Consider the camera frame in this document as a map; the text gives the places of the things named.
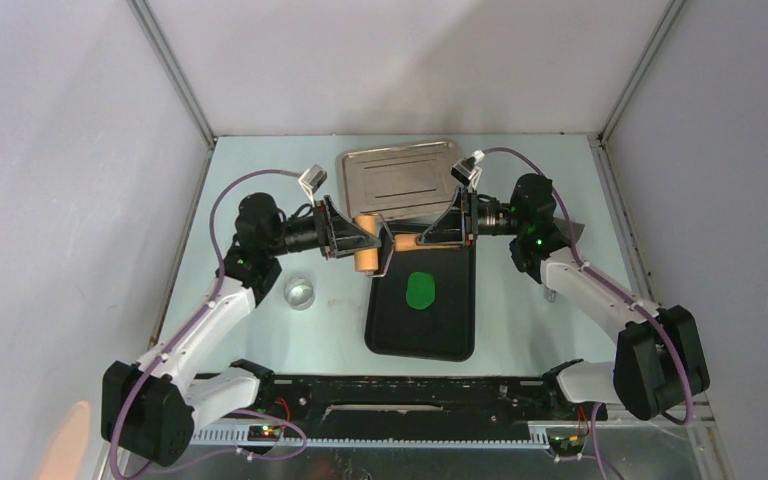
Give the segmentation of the wooden dough roller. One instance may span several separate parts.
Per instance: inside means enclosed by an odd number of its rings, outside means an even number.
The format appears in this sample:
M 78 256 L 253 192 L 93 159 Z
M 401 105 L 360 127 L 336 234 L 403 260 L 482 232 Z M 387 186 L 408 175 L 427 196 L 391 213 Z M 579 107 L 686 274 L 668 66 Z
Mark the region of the wooden dough roller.
M 371 245 L 363 246 L 353 254 L 354 268 L 357 272 L 370 278 L 385 277 L 396 253 L 417 251 L 420 249 L 417 235 L 396 235 L 388 221 L 381 214 L 361 214 L 353 221 L 363 233 L 371 236 Z M 390 248 L 384 254 L 384 260 L 379 258 L 382 240 L 375 235 L 378 228 L 384 229 L 385 237 L 391 241 Z

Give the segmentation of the green dough piece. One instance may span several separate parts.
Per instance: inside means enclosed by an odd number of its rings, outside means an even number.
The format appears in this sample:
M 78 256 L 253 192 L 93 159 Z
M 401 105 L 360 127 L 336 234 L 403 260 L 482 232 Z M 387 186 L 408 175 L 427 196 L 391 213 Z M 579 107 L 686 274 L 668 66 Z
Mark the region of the green dough piece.
M 414 310 L 425 310 L 436 300 L 436 282 L 431 273 L 412 272 L 407 279 L 405 301 Z

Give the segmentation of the black plastic tray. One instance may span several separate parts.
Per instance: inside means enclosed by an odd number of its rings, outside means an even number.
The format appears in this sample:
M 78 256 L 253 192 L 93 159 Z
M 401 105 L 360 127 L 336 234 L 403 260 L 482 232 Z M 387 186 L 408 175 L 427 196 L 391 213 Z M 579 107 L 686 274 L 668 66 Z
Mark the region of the black plastic tray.
M 385 276 L 372 280 L 364 328 L 375 354 L 463 362 L 475 346 L 476 251 L 473 247 L 391 251 Z

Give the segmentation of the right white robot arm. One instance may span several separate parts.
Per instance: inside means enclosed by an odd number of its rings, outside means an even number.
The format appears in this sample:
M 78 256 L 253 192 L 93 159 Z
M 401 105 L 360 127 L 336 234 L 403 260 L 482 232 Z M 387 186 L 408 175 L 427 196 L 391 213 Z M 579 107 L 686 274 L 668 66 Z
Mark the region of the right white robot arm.
M 554 213 L 561 203 L 550 179 L 521 176 L 509 201 L 468 187 L 456 190 L 448 209 L 399 251 L 465 248 L 482 236 L 508 236 L 516 269 L 572 302 L 613 342 L 609 362 L 576 360 L 554 372 L 541 392 L 545 411 L 566 418 L 581 403 L 620 404 L 640 420 L 666 416 L 684 405 L 693 419 L 693 399 L 711 384 L 694 316 L 640 298 L 586 260 L 570 226 Z

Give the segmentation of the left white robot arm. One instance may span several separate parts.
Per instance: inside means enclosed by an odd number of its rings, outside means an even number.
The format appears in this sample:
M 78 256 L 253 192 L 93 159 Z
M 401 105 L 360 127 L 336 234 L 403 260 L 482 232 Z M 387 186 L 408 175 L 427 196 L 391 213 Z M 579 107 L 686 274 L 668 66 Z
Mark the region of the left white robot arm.
M 227 334 L 268 295 L 282 269 L 282 255 L 317 250 L 326 259 L 356 258 L 359 272 L 374 272 L 382 242 L 377 219 L 350 219 L 330 197 L 287 216 L 272 196 L 243 198 L 231 246 L 219 253 L 219 268 L 203 303 L 170 338 L 133 363 L 114 362 L 102 380 L 101 435 L 109 441 L 110 464 L 119 449 L 157 466 L 169 467 L 193 434 L 245 409 L 264 416 L 276 403 L 275 388 L 241 362 L 199 381 L 196 376 Z

